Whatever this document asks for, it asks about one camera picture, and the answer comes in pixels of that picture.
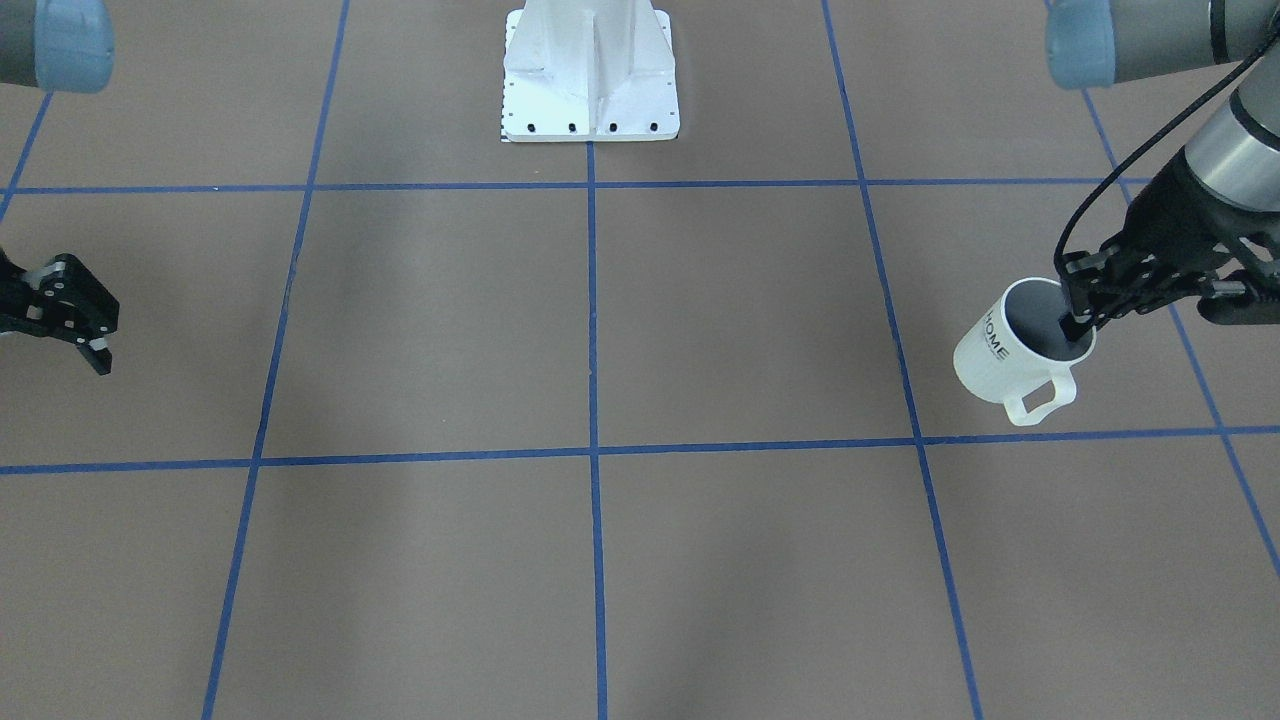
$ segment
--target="horizontal blue line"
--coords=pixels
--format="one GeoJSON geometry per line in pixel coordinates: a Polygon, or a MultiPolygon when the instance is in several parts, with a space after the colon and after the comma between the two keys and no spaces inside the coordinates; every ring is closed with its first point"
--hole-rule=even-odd
{"type": "MultiPolygon", "coordinates": [[[[1002,184],[1097,184],[1102,178],[884,178],[869,186],[1002,186],[1002,184]]],[[[1121,178],[1125,183],[1148,183],[1151,178],[1121,178]]],[[[315,192],[406,192],[431,190],[584,190],[586,182],[370,182],[317,183],[315,192]]],[[[602,190],[653,190],[694,187],[855,187],[856,178],[835,179],[721,179],[721,181],[614,181],[598,182],[602,190]]],[[[305,192],[306,184],[138,184],[84,187],[18,187],[13,195],[182,195],[234,192],[305,192]]]]}
{"type": "MultiPolygon", "coordinates": [[[[1280,434],[1280,425],[1240,425],[1234,428],[1167,428],[1144,430],[1083,430],[1064,433],[1006,433],[986,436],[934,436],[920,438],[924,445],[997,445],[1010,442],[1079,442],[1096,439],[1139,439],[1166,437],[1213,437],[1225,432],[1233,436],[1280,434]]],[[[603,446],[598,455],[667,455],[696,452],[759,452],[771,450],[840,450],[858,447],[906,447],[915,445],[909,437],[772,441],[772,442],[694,442],[669,445],[603,446]]],[[[460,460],[520,460],[530,457],[589,457],[590,447],[543,447],[529,450],[463,450],[447,452],[393,452],[384,455],[315,455],[298,457],[264,457],[264,468],[305,465],[376,465],[381,462],[449,462],[460,460]]],[[[67,462],[58,465],[0,465],[0,475],[55,475],[67,473],[129,473],[146,470],[209,470],[244,469],[251,460],[159,460],[137,462],[67,462]]]]}
{"type": "Polygon", "coordinates": [[[65,462],[59,465],[0,466],[0,475],[59,475],[67,473],[133,473],[150,470],[212,470],[232,468],[243,470],[248,459],[230,460],[157,460],[138,462],[65,462]]]}

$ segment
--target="black cable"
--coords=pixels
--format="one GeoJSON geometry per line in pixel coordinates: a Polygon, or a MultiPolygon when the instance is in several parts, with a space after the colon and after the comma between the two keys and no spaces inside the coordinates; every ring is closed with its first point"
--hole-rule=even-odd
{"type": "Polygon", "coordinates": [[[1217,81],[1217,83],[1213,85],[1213,87],[1204,91],[1204,94],[1197,97],[1194,102],[1188,105],[1185,110],[1179,113],[1174,119],[1169,120],[1169,123],[1165,124],[1165,127],[1160,128],[1160,131],[1156,135],[1151,136],[1151,140],[1143,142],[1140,147],[1134,150],[1128,158],[1124,159],[1123,163],[1116,165],[1116,168],[1111,170],[1111,174],[1103,178],[1103,181],[1098,183],[1097,187],[1093,188],[1093,192],[1091,192],[1089,196],[1084,199],[1084,202],[1082,202],[1080,206],[1075,209],[1075,214],[1071,215],[1071,219],[1066,222],[1066,227],[1062,229],[1062,237],[1059,238],[1057,247],[1053,249],[1053,269],[1057,272],[1059,277],[1066,279],[1066,260],[1062,259],[1062,251],[1066,250],[1066,242],[1071,237],[1071,231],[1075,229],[1076,223],[1080,222],[1080,218],[1084,217],[1084,213],[1088,211],[1089,206],[1092,206],[1093,202],[1098,197],[1101,197],[1102,193],[1106,192],[1106,190],[1111,187],[1111,184],[1121,174],[1124,174],[1125,170],[1128,170],[1134,163],[1137,163],[1139,158],[1151,151],[1151,149],[1155,147],[1156,143],[1158,143],[1161,140],[1164,140],[1165,136],[1172,132],[1174,128],[1183,124],[1183,122],[1187,118],[1194,115],[1196,111],[1203,108],[1206,102],[1212,100],[1219,92],[1222,92],[1222,90],[1225,90],[1226,86],[1235,82],[1242,74],[1244,74],[1249,68],[1252,68],[1254,63],[1261,60],[1262,55],[1265,55],[1267,50],[1271,49],[1271,46],[1275,44],[1277,38],[1280,38],[1280,27],[1277,27],[1275,22],[1272,22],[1271,33],[1266,37],[1266,40],[1262,41],[1262,45],[1258,45],[1258,47],[1252,54],[1249,54],[1249,56],[1245,58],[1239,65],[1236,65],[1234,70],[1228,73],[1226,77],[1224,77],[1222,79],[1217,81]]]}

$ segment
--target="blue grid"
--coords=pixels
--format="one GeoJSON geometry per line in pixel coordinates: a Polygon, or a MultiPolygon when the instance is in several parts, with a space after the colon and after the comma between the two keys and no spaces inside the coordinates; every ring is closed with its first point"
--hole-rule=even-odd
{"type": "MultiPolygon", "coordinates": [[[[618,182],[598,181],[595,177],[595,149],[586,145],[586,181],[585,182],[431,182],[431,183],[317,183],[316,174],[324,147],[325,124],[329,106],[333,100],[334,85],[337,81],[339,61],[342,58],[343,37],[346,33],[349,0],[343,0],[338,19],[337,37],[334,40],[333,55],[329,67],[328,81],[321,102],[320,115],[316,124],[315,141],[311,155],[311,164],[307,181],[302,184],[221,184],[221,186],[99,186],[99,187],[20,187],[23,169],[35,146],[37,135],[54,99],[52,94],[46,94],[31,124],[23,145],[22,154],[0,197],[0,222],[9,209],[12,200],[20,195],[134,195],[134,193],[244,193],[244,192],[302,192],[302,206],[298,217],[297,232],[293,242],[293,251],[289,261],[288,275],[282,299],[279,320],[275,333],[275,343],[271,354],[270,368],[266,378],[266,387],[262,395],[261,418],[255,438],[251,457],[244,459],[209,459],[209,460],[173,460],[173,461],[125,461],[125,462],[73,462],[73,464],[32,464],[32,465],[0,465],[3,475],[54,475],[68,473],[116,473],[116,471],[164,471],[164,470],[200,470],[200,469],[244,469],[248,471],[244,497],[242,502],[239,521],[237,525],[236,543],[232,555],[232,565],[228,573],[228,582],[224,594],[223,610],[219,620],[218,637],[214,648],[212,664],[210,667],[209,684],[202,708],[202,720],[210,720],[214,714],[214,705],[218,694],[218,683],[221,673],[223,657],[227,647],[227,637],[230,628],[232,611],[234,609],[236,588],[239,578],[241,562],[243,560],[246,536],[252,511],[253,496],[257,484],[259,470],[261,468],[282,466],[308,466],[308,465],[362,465],[362,464],[388,464],[388,462],[447,462],[447,461],[486,461],[486,460],[513,460],[536,457],[586,457],[590,460],[590,492],[593,514],[593,557],[594,557],[594,587],[595,587],[595,638],[596,638],[596,692],[598,692],[598,717],[608,717],[608,679],[607,679],[607,632],[605,632],[605,574],[604,574],[604,529],[600,502],[600,457],[618,455],[654,455],[654,454],[718,454],[718,452],[785,452],[804,450],[832,450],[832,448],[869,448],[869,447],[914,447],[924,486],[928,510],[933,524],[934,539],[938,550],[938,559],[943,574],[943,582],[952,612],[952,621],[956,633],[957,650],[961,656],[965,682],[969,691],[972,710],[975,720],[983,717],[982,701],[973,661],[968,648],[964,628],[964,618],[960,607],[959,592],[952,574],[946,534],[941,510],[933,488],[933,479],[929,470],[928,447],[948,445],[993,445],[993,443],[1037,443],[1037,442],[1083,442],[1083,441],[1121,441],[1135,438],[1172,438],[1172,437],[1217,437],[1221,439],[1224,451],[1231,464],[1242,495],[1254,519],[1261,539],[1271,557],[1272,566],[1280,575],[1280,555],[1276,544],[1262,518],[1261,510],[1253,496],[1252,487],[1239,462],[1233,437],[1239,436],[1275,436],[1280,434],[1280,425],[1226,425],[1219,413],[1217,404],[1208,387],[1194,346],[1187,334],[1178,310],[1170,306],[1170,316],[1179,333],[1183,347],[1187,351],[1188,361],[1196,374],[1204,402],[1213,419],[1212,427],[1187,427],[1187,428],[1152,428],[1129,430],[1098,430],[1098,432],[1020,432],[1005,434],[979,434],[979,436],[925,436],[920,429],[919,416],[915,409],[915,397],[911,391],[910,372],[906,355],[899,332],[897,316],[893,309],[892,290],[888,274],[884,268],[881,252],[879,234],[876,227],[876,215],[872,205],[869,188],[887,186],[1055,186],[1079,184],[1093,186],[1102,178],[1079,177],[1039,177],[1039,178],[868,178],[865,176],[861,149],[858,141],[858,131],[849,101],[845,85],[844,68],[840,60],[840,49],[836,40],[835,27],[831,17],[828,0],[820,0],[826,22],[827,38],[829,42],[832,63],[835,68],[836,83],[841,96],[845,120],[849,131],[850,150],[854,156],[856,169],[855,178],[814,178],[814,179],[707,179],[707,181],[658,181],[658,182],[618,182]],[[870,241],[876,258],[877,274],[884,297],[884,311],[888,319],[895,348],[897,352],[899,369],[902,380],[902,393],[906,401],[908,413],[911,421],[910,437],[890,438],[849,438],[824,441],[764,441],[764,442],[721,442],[721,443],[671,443],[671,445],[626,445],[605,446],[599,441],[599,395],[598,395],[598,316],[596,316],[596,191],[598,190],[644,190],[644,188],[735,188],[735,187],[850,187],[858,188],[870,241]],[[289,319],[289,297],[297,275],[298,258],[301,256],[306,237],[306,225],[310,213],[311,200],[316,192],[361,192],[361,191],[439,191],[439,190],[573,190],[585,191],[588,205],[588,266],[589,266],[589,427],[590,441],[586,447],[558,447],[558,448],[527,448],[527,450],[479,450],[479,451],[451,451],[451,452],[406,452],[406,454],[370,454],[370,455],[325,455],[325,456],[264,456],[264,446],[270,421],[271,400],[275,391],[275,380],[279,373],[280,355],[283,352],[285,332],[289,319]]],[[[1093,104],[1088,91],[1082,91],[1082,97],[1091,114],[1098,132],[1102,149],[1112,167],[1117,160],[1107,137],[1106,128],[1093,104]]],[[[1132,201],[1129,186],[1144,184],[1149,178],[1125,177],[1117,181],[1117,186],[1126,201],[1132,201]]]]}

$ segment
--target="white plastic stand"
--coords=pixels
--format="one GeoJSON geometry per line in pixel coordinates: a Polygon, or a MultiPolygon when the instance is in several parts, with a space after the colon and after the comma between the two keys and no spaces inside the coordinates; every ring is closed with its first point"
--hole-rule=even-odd
{"type": "Polygon", "coordinates": [[[649,0],[527,0],[507,15],[502,138],[672,140],[671,17],[649,0]]]}

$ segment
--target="mug rim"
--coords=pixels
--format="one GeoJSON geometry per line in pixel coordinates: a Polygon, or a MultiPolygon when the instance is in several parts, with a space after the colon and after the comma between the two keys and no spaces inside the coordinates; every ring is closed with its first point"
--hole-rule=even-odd
{"type": "Polygon", "coordinates": [[[1051,279],[1051,278],[1041,278],[1041,277],[1033,275],[1033,277],[1029,277],[1029,278],[1023,278],[1023,279],[1019,279],[1019,281],[1014,281],[1012,284],[1010,284],[1009,287],[1005,288],[1005,292],[1000,293],[1000,300],[996,304],[996,306],[1000,309],[1000,319],[1005,323],[1005,327],[1009,328],[1009,334],[1011,334],[1014,337],[1014,342],[1018,343],[1018,347],[1020,347],[1021,350],[1024,350],[1024,351],[1034,355],[1036,357],[1043,360],[1044,363],[1052,363],[1055,366],[1062,366],[1062,368],[1070,368],[1071,365],[1075,365],[1076,363],[1080,363],[1082,360],[1087,359],[1089,355],[1093,355],[1093,348],[1097,347],[1097,345],[1098,345],[1098,329],[1097,328],[1089,328],[1089,347],[1088,347],[1088,350],[1085,350],[1084,354],[1080,355],[1079,357],[1075,357],[1075,359],[1071,359],[1071,360],[1053,360],[1052,357],[1047,357],[1044,355],[1041,355],[1039,352],[1036,352],[1034,350],[1032,350],[1025,342],[1023,342],[1023,338],[1018,337],[1018,333],[1014,332],[1012,325],[1009,324],[1009,315],[1005,313],[1005,306],[1006,306],[1006,301],[1009,300],[1009,293],[1012,292],[1012,290],[1015,287],[1018,287],[1018,286],[1020,286],[1023,283],[1029,283],[1029,282],[1043,282],[1043,283],[1052,284],[1053,287],[1057,287],[1057,288],[1062,287],[1062,283],[1060,283],[1059,281],[1055,281],[1055,279],[1051,279]]]}

